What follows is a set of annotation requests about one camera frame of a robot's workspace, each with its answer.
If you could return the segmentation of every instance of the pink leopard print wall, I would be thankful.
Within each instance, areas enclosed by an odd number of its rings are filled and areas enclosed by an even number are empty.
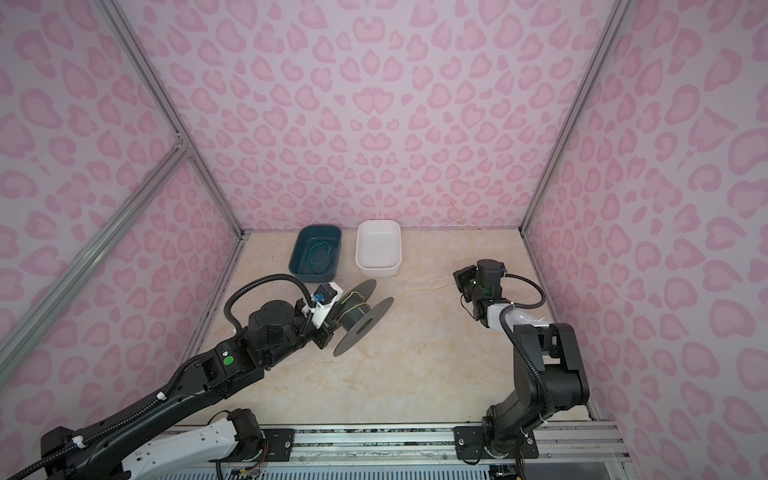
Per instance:
[[[516,226],[612,0],[121,3],[248,228]]]
[[[88,0],[0,5],[0,345],[170,151]]]
[[[642,477],[768,477],[768,3],[644,0],[533,229]]]
[[[90,425],[170,378],[233,245],[183,164],[0,391],[0,472],[40,435]]]

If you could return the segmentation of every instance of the metal rail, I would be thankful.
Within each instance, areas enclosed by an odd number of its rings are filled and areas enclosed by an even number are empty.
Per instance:
[[[179,144],[147,176],[143,184],[107,222],[96,237],[69,264],[45,296],[21,318],[18,328],[0,348],[0,388],[11,378],[26,356],[45,337],[61,311],[82,290],[96,269],[134,225],[157,192],[173,176],[184,158],[185,142]]]
[[[280,465],[463,465],[456,457],[456,426],[479,423],[262,425],[295,429],[290,462]],[[177,425],[168,435],[196,428]],[[627,446],[613,422],[549,422],[536,429],[539,458],[526,463],[630,462]],[[514,463],[514,459],[483,460]]]
[[[600,76],[603,74],[608,59],[619,41],[621,32],[624,30],[624,26],[631,16],[630,13],[635,3],[636,0],[616,0],[611,9],[611,13],[608,15],[605,26],[603,27],[603,32],[598,39],[598,46],[592,53],[587,70],[584,73],[584,78],[581,80],[578,90],[576,91],[574,102],[571,104],[571,108],[565,116],[563,128],[560,129],[554,147],[552,148],[552,152],[547,159],[544,173],[536,184],[531,204],[525,211],[520,226],[521,232],[527,232],[531,223],[533,223],[535,214],[541,205],[549,184],[551,183],[554,169],[560,164],[568,143],[571,141],[571,137],[578,126],[581,114],[587,108],[589,98],[592,96],[592,92],[600,81]]]
[[[230,284],[232,274],[237,267],[237,262],[240,260],[240,256],[243,254],[243,248],[245,248],[246,242],[246,238],[235,239],[234,245],[232,246],[232,251],[227,258],[227,264],[225,265],[224,270],[221,272],[221,275],[219,275],[219,279],[214,285],[210,298],[208,299],[205,308],[203,308],[203,313],[201,314],[197,328],[192,333],[190,342],[187,344],[187,348],[184,350],[184,354],[181,356],[182,362],[192,357],[192,355],[195,355],[200,349],[200,346],[203,345],[205,338],[208,336],[208,332],[216,320],[216,314],[219,312],[221,300],[227,291],[227,287]]]
[[[232,231],[238,238],[241,238],[243,236],[243,226],[240,224],[237,215],[235,215],[219,184],[214,180],[213,174],[200,155],[194,139],[181,120],[181,116],[171,101],[170,95],[165,91],[160,76],[147,59],[147,55],[144,53],[144,49],[141,47],[141,43],[131,23],[125,16],[125,12],[123,12],[123,9],[118,4],[118,0],[94,0],[94,3],[101,10],[101,13],[115,34],[115,38],[144,82],[144,86],[147,87],[149,95],[154,99],[165,121],[176,133],[179,140],[185,141],[190,145],[192,150],[192,166],[203,181],[203,185],[205,185],[208,193],[214,199],[214,204],[216,204],[224,218],[227,219],[227,223]]]

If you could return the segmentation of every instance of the wire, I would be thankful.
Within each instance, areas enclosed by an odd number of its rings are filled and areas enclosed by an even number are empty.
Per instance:
[[[442,290],[442,289],[446,288],[447,286],[451,286],[451,285],[453,285],[453,283],[449,283],[448,285],[439,286],[437,288],[420,288],[420,289],[417,289],[417,290],[410,290],[408,292],[398,293],[393,298],[397,298],[397,297],[399,297],[401,295],[407,295],[409,293],[414,293],[414,292],[436,292],[438,290]]]
[[[235,304],[235,302],[238,301],[240,297],[250,292],[257,286],[260,286],[269,282],[274,282],[277,280],[285,280],[285,281],[294,283],[296,286],[298,286],[299,289],[301,290],[301,293],[304,295],[304,300],[306,301],[306,305],[309,308],[314,308],[315,300],[313,300],[312,296],[310,295],[310,291],[306,288],[306,285],[304,285],[304,282],[297,279],[293,275],[288,275],[286,273],[275,273],[273,275],[262,276],[261,278],[242,286],[238,291],[233,293],[232,296],[224,304],[224,316],[227,318],[229,323],[231,323],[235,327],[236,330],[242,330],[243,326],[240,325],[240,322],[234,317],[234,315],[232,315],[232,306]]]
[[[509,324],[507,323],[507,313],[512,311],[515,308],[515,304],[511,303],[507,305],[502,312],[498,315],[498,321],[502,325],[502,329],[504,329],[504,333],[507,334],[507,337],[509,338],[509,341],[512,342],[512,345],[515,347],[515,350],[518,351],[520,354],[520,357],[525,362],[525,365],[528,367],[528,370],[531,371],[531,376],[533,376],[534,381],[536,381],[536,385],[538,386],[539,390],[541,391],[541,395],[544,397],[544,401],[547,405],[547,412],[545,415],[548,414],[547,418],[552,416],[554,414],[554,402],[552,401],[552,395],[549,393],[549,388],[547,387],[547,384],[544,383],[544,379],[541,377],[541,373],[536,369],[536,366],[533,364],[533,360],[531,360],[531,357],[528,355],[528,352],[525,351],[525,348],[523,347],[522,343],[520,343],[520,339],[515,336],[514,333],[512,333],[512,329],[509,327]],[[529,432],[536,428],[539,424],[535,424],[528,430]]]
[[[469,310],[467,310],[467,307],[464,305],[464,296],[463,296],[463,295],[462,295],[462,296],[460,296],[460,297],[458,298],[458,302],[459,302],[459,303],[461,303],[461,305],[462,305],[462,308],[464,309],[464,311],[466,311],[466,312],[467,312],[467,315],[469,315],[470,317],[472,317],[472,319],[474,320],[474,319],[475,319],[475,316],[474,316],[474,315],[472,315],[472,313],[471,313]]]
[[[224,480],[224,475],[221,473],[221,460],[214,460],[214,463],[216,464],[216,479]]]
[[[536,303],[531,303],[531,304],[515,303],[514,305],[516,307],[522,308],[524,310],[529,310],[529,309],[532,309],[532,308],[538,308],[538,307],[544,305],[544,302],[547,301],[547,297],[544,294],[544,290],[539,285],[537,285],[536,282],[534,282],[533,280],[527,279],[524,276],[514,275],[513,273],[507,273],[507,274],[505,274],[505,277],[507,277],[507,278],[515,278],[517,280],[522,280],[522,281],[526,282],[527,284],[532,285],[538,291],[538,294],[541,295],[541,299],[538,302],[536,302]]]
[[[270,443],[264,442],[264,448],[263,448],[264,456],[261,457],[261,460],[259,460],[259,463],[256,464],[256,467],[260,466],[264,462],[266,462],[266,457],[270,454]]]
[[[525,478],[525,457],[522,451],[523,437],[520,436],[515,443],[515,475],[518,476],[518,480],[526,480]]]
[[[216,415],[219,415],[220,413],[224,413],[224,412],[232,413],[229,410],[222,410],[221,412],[216,412],[214,413],[214,416],[210,417],[210,420],[208,420],[208,423],[206,423],[206,425],[210,425],[210,423],[216,418]]]
[[[319,262],[314,261],[313,257],[315,256],[315,253],[323,249],[326,251],[325,258],[323,258]],[[318,270],[320,266],[322,266],[325,262],[328,262],[328,264],[322,270]],[[326,240],[315,242],[307,250],[306,255],[304,255],[304,263],[306,263],[306,265],[310,268],[310,270],[312,270],[312,273],[315,273],[316,275],[325,273],[326,271],[328,271],[331,265],[333,265],[333,245],[331,245],[331,243]]]
[[[338,322],[341,322],[341,319],[342,319],[342,318],[343,318],[343,317],[344,317],[344,316],[345,316],[347,313],[349,313],[349,312],[353,311],[353,310],[354,310],[355,308],[357,308],[358,306],[363,306],[363,305],[365,305],[365,304],[366,304],[365,302],[363,302],[363,303],[358,303],[358,304],[357,304],[357,305],[355,305],[354,307],[352,307],[352,308],[350,308],[350,309],[348,309],[348,310],[344,310],[344,313],[342,313],[341,315],[339,315],[339,319],[338,319],[337,321],[338,321]]]
[[[464,216],[462,215],[462,212],[456,208],[456,204],[453,203],[453,200],[451,200],[451,205],[453,205],[453,210],[456,210],[458,218],[462,221],[462,228],[464,229],[464,233],[466,233],[467,238],[469,238],[469,262],[474,263],[475,245],[472,243],[472,235],[469,233],[469,230],[467,230],[467,226],[464,225]]]
[[[174,389],[176,386],[176,383],[179,381],[179,378],[181,378],[181,375],[184,373],[184,370],[187,369],[188,366],[195,363],[203,354],[193,356],[189,358],[186,362],[179,365],[179,368],[176,369],[174,374],[170,376],[170,380],[168,380],[168,383],[166,383],[163,388],[160,390],[165,397],[167,398],[170,395],[170,391]],[[129,423],[133,422],[134,420],[140,419],[144,415],[146,415],[148,412],[153,410],[157,405],[162,403],[164,400],[160,400],[159,398],[153,399],[151,402],[149,402],[147,405],[143,406],[136,412],[130,414],[129,416],[125,417],[119,422],[113,423],[112,425],[105,427],[101,430],[96,431],[96,433],[89,435],[81,440],[82,443],[85,445],[90,445],[96,440],[99,440],[101,437],[104,437],[106,435],[111,434],[112,432],[115,432],[119,429],[122,429],[124,426],[128,425]],[[40,460],[36,461],[32,465],[28,466],[27,468],[22,469],[20,472],[17,472],[16,474],[12,475],[8,480],[21,480],[22,478],[26,478],[30,476],[31,474],[38,471],[40,468],[46,467],[57,460],[59,460],[62,457],[65,457],[70,452],[73,452],[75,450],[79,449],[78,445],[72,442],[68,447],[63,448],[59,450],[56,453],[52,453],[50,455],[45,456],[44,458],[41,458]]]

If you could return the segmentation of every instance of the white plastic bin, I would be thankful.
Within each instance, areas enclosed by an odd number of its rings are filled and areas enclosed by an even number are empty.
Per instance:
[[[365,276],[392,276],[400,270],[400,226],[394,220],[366,220],[357,227],[355,262]]]

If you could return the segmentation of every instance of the marble floor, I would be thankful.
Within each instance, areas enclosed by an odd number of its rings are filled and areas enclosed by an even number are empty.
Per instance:
[[[452,284],[452,273],[482,258],[504,262],[529,278],[535,273],[517,230],[404,230],[402,265],[397,275],[378,279],[369,303],[417,289]],[[252,233],[224,300],[245,283],[270,273],[288,273],[297,232]],[[355,265],[356,231],[344,230],[336,281],[344,290],[366,278]],[[310,292],[316,285],[309,285]],[[502,283],[510,300],[533,303],[538,294],[513,279]],[[295,303],[299,290],[272,282],[243,296],[233,313],[243,325],[269,300]],[[549,308],[530,311],[550,317]],[[232,334],[220,311],[202,351]],[[250,408],[262,424],[478,422],[491,405],[514,388],[512,345],[483,328],[459,305],[451,285],[437,291],[408,293],[371,332],[347,353],[333,356],[343,337],[336,332],[324,350],[313,343],[281,362],[258,383],[230,399],[187,418],[205,423],[222,409]],[[553,419],[588,420],[585,407],[560,412]]]

